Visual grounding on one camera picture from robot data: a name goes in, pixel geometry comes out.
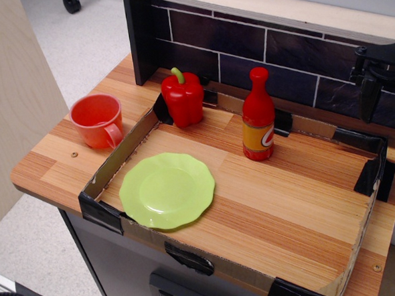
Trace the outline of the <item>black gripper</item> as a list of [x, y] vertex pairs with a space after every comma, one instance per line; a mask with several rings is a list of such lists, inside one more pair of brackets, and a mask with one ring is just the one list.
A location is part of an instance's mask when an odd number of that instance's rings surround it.
[[349, 81], [361, 83], [359, 116], [363, 122], [370, 123], [381, 95], [377, 80], [395, 83], [395, 43], [358, 46], [355, 57]]

